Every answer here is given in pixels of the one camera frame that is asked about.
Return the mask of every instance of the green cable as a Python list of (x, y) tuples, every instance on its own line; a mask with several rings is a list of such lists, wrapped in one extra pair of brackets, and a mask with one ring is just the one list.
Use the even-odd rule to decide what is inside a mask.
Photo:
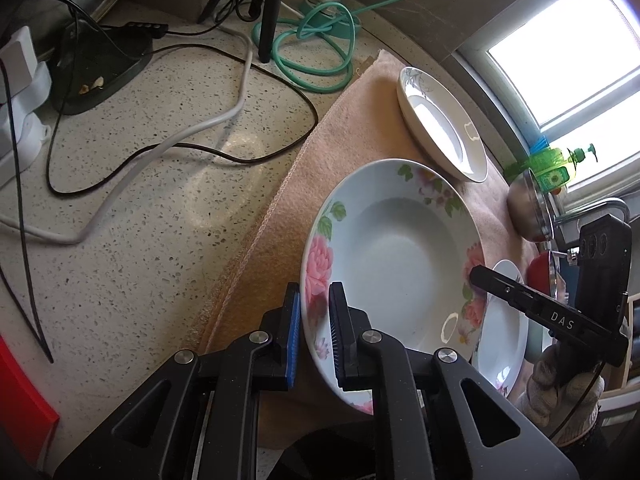
[[(355, 47), (355, 37), (356, 37), (355, 24), (353, 22), (353, 17), (360, 14), (361, 12), (365, 12), (366, 10), (377, 9), (379, 7), (383, 7), (389, 4), (394, 4), (400, 1), (401, 0), (385, 0), (384, 2), (372, 4), (370, 6), (363, 7), (361, 9), (357, 9), (354, 11), (350, 11), (349, 9), (347, 9), (347, 7), (345, 7), (343, 4), (338, 2), (325, 2), (323, 4), (315, 6), (312, 10), (310, 10), (306, 14), (304, 18), (300, 20), (291, 20), (289, 18), (279, 18), (277, 20), (278, 23), (291, 25), (295, 27), (295, 29), (287, 30), (279, 34), (273, 40), (273, 46), (271, 47), (271, 58), (273, 59), (276, 66), (280, 69), (280, 71), (289, 80), (299, 85), (300, 88), (302, 88), (303, 90), (307, 90), (309, 92), (315, 92), (319, 94), (329, 94), (332, 92), (337, 92), (339, 90), (342, 90), (345, 86), (348, 85), (349, 81), (351, 80), (351, 77), (353, 76), (353, 64), (351, 63), (351, 57), (353, 57), (353, 49)], [(322, 27), (309, 26), (308, 25), (309, 20), (312, 17), (314, 17), (318, 12), (321, 12), (327, 7), (335, 7), (335, 9), (341, 10), (344, 14), (340, 14), (336, 18), (326, 22)], [(342, 20), (345, 20), (345, 23), (349, 27), (349, 48), (347, 52), (343, 51), (340, 48), (340, 46), (338, 46), (338, 44), (335, 43), (335, 41), (332, 40), (331, 37), (329, 37), (329, 35), (325, 34), (325, 32), (331, 30), (331, 28), (335, 23), (338, 23)], [(254, 40), (254, 43), (256, 45), (258, 45), (259, 38), (260, 38), (260, 26), (261, 26), (261, 22), (256, 23), (251, 34), (252, 40)], [(299, 41), (306, 40), (311, 36), (318, 36), (322, 38), (329, 44), (330, 47), (332, 47), (332, 49), (334, 49), (340, 55), (340, 57), (342, 58), (342, 63), (340, 63), (340, 65), (334, 68), (320, 69), (320, 68), (313, 68), (309, 66), (300, 65), (299, 63), (294, 63), (293, 61), (285, 58), (284, 56), (281, 56), (278, 53), (278, 50), (280, 48), (280, 43), (282, 42), (282, 40), (284, 40), (285, 38), (288, 38), (289, 36), (292, 36), (293, 34), (296, 35), (296, 38)], [(345, 74), (345, 77), (339, 83), (336, 83), (335, 85), (332, 85), (332, 86), (322, 87), (322, 86), (313, 85), (307, 81), (304, 81), (303, 79), (300, 79), (291, 70), (296, 70), (297, 72), (301, 72), (303, 74), (319, 75), (319, 76), (333, 76), (346, 70), (346, 74)]]

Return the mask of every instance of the green leaf pattern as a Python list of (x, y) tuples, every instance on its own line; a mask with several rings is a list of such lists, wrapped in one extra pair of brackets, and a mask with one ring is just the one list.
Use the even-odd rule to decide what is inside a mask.
[(337, 222), (342, 222), (346, 216), (347, 208), (345, 208), (342, 202), (329, 202), (318, 220), (318, 234), (322, 235), (330, 242), (331, 236), (334, 233), (334, 223), (331, 220), (331, 217), (334, 217)]
[(411, 166), (409, 166), (408, 164), (403, 164), (402, 166), (400, 166), (398, 175), (404, 176), (405, 182), (409, 182), (414, 177), (414, 173), (411, 171)]
[(466, 283), (462, 286), (462, 297), (465, 298), (467, 303), (474, 298), (474, 292)]
[(336, 202), (331, 206), (331, 214), (338, 222), (342, 222), (347, 216), (347, 209), (342, 202)]
[[(405, 182), (409, 182), (414, 177), (414, 172), (411, 169), (411, 166), (408, 164), (402, 164), (400, 168), (398, 168), (398, 175), (404, 178)], [(433, 180), (428, 181), (427, 184), (422, 183), (420, 187), (420, 193), (424, 194), (426, 189), (433, 189), (437, 196), (426, 196), (424, 198), (424, 203), (426, 205), (431, 205), (435, 202), (437, 207), (443, 207), (445, 213), (449, 218), (453, 218), (454, 211), (461, 212), (462, 211), (462, 199), (451, 192), (448, 187), (445, 187), (444, 181), (440, 177), (435, 177)], [(340, 219), (334, 214), (335, 219), (340, 221)]]
[(331, 241), (332, 228), (331, 219), (328, 216), (322, 215), (318, 221), (318, 232), (327, 240)]

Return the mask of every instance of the speckled countertop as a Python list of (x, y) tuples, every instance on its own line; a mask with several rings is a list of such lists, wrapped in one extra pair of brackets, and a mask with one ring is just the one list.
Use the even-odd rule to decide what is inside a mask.
[[(177, 18), (129, 2), (118, 3), (105, 22), (130, 20), (190, 30)], [(250, 30), (250, 24), (228, 24)], [(205, 38), (244, 57), (238, 38), (217, 31)], [(154, 46), (183, 41), (166, 36)], [(375, 57), (380, 48), (378, 40), (363, 32), (354, 61)], [(320, 40), (288, 46), (285, 53), (315, 66), (337, 62)], [(155, 57), (97, 108), (63, 118), (52, 156), (54, 186), (74, 190), (92, 184), (135, 149), (229, 108), (236, 101), (241, 70), (238, 62), (206, 50)], [(337, 97), (309, 95), (321, 117)], [(53, 123), (47, 105), (38, 114), (43, 122)], [(290, 143), (312, 124), (307, 105), (293, 91), (252, 71), (248, 99), (238, 117), (190, 142), (237, 156), (258, 156)], [(55, 199), (44, 184), (45, 152), (22, 174), (26, 222), (76, 232), (112, 185), (84, 198)], [(55, 363), (46, 361), (4, 288), (0, 330), (25, 373), (60, 414), (48, 471), (179, 349), (220, 272), (263, 213), (296, 153), (243, 168), (173, 149), (143, 171), (84, 243), (29, 241), (36, 302)], [(0, 190), (0, 208), (17, 215), (13, 181)], [(27, 306), (19, 238), (5, 228), (0, 229), (0, 254), (10, 283)]]

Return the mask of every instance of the gloved hand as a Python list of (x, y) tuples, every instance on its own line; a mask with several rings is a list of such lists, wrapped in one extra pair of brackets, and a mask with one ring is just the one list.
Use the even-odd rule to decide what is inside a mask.
[[(525, 415), (543, 433), (562, 423), (569, 410), (580, 399), (593, 379), (593, 372), (577, 374), (565, 386), (558, 389), (556, 371), (558, 369), (557, 344), (549, 346), (533, 368), (533, 374), (527, 381), (527, 389), (515, 402), (516, 408)], [(596, 423), (598, 399), (604, 390), (604, 379), (598, 377), (589, 393), (571, 416), (564, 428), (553, 437), (558, 447), (568, 446), (583, 437)]]

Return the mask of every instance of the black handheld device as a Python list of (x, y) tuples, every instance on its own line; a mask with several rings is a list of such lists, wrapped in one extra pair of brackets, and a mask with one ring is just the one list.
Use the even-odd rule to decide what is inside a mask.
[[(607, 330), (619, 331), (631, 266), (631, 227), (610, 214), (583, 226), (578, 266), (575, 308)], [(599, 360), (596, 352), (577, 349), (571, 341), (561, 342), (558, 384), (591, 370)]]

